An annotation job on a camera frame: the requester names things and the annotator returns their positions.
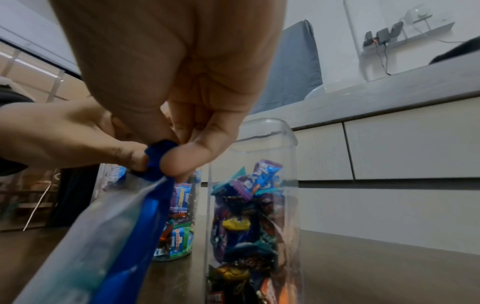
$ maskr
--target clear plastic container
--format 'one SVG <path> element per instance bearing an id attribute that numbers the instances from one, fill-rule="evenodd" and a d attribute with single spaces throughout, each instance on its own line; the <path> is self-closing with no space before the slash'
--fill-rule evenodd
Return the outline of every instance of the clear plastic container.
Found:
<path id="1" fill-rule="evenodd" d="M 205 303 L 303 303 L 296 146 L 284 121 L 253 120 L 210 164 Z"/>
<path id="2" fill-rule="evenodd" d="M 126 173 L 126 168 L 101 164 L 93 189 L 92 202 L 107 192 Z M 187 256 L 192 251 L 195 234 L 195 214 L 200 193 L 200 172 L 192 174 L 186 183 L 176 184 L 170 203 L 170 214 L 163 235 L 153 254 L 153 261 L 169 261 Z"/>

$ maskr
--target candy bag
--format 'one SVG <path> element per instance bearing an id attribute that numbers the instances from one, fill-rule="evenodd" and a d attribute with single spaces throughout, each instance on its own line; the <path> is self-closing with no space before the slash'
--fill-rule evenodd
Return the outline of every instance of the candy bag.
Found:
<path id="1" fill-rule="evenodd" d="M 145 173 L 127 173 L 76 220 L 15 304 L 135 303 L 167 221 L 174 180 L 159 169 L 162 141 Z"/>

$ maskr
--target brown tabletop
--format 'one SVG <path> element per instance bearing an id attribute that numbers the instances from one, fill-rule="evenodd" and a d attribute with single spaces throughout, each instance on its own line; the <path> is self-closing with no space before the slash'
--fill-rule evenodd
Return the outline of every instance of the brown tabletop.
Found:
<path id="1" fill-rule="evenodd" d="M 138 303 L 201 303 L 205 217 L 193 253 L 152 263 Z M 0 304 L 11 303 L 66 233 L 0 233 Z M 304 304 L 480 302 L 480 256 L 311 231 L 301 233 Z"/>

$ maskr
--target power strip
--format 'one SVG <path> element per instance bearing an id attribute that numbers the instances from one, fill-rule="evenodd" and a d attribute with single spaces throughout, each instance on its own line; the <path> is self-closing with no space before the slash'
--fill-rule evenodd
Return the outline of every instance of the power strip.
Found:
<path id="1" fill-rule="evenodd" d="M 386 44 L 387 48 L 391 50 L 413 41 L 417 41 L 420 39 L 429 39 L 426 35 L 435 38 L 435 36 L 438 34 L 450 31 L 455 24 L 455 21 L 453 21 L 452 14 L 450 12 L 428 18 L 427 21 L 430 25 L 431 30 L 429 30 L 425 21 L 420 21 L 418 23 L 415 23 L 414 25 L 404 25 L 403 31 L 400 36 L 388 42 Z M 361 56 L 363 58 L 368 58 L 376 55 L 377 47 L 375 45 L 364 47 L 361 52 Z"/>

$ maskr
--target hand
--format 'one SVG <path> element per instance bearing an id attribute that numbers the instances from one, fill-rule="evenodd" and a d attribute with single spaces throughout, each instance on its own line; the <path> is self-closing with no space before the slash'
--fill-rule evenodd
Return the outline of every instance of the hand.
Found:
<path id="1" fill-rule="evenodd" d="M 261 94 L 285 0 L 50 0 L 92 95 L 170 176 L 219 156 Z M 168 100 L 171 130 L 160 106 Z"/>
<path id="2" fill-rule="evenodd" d="M 93 98 L 0 108 L 0 156 L 45 169 L 100 163 L 145 171 L 144 144 Z"/>

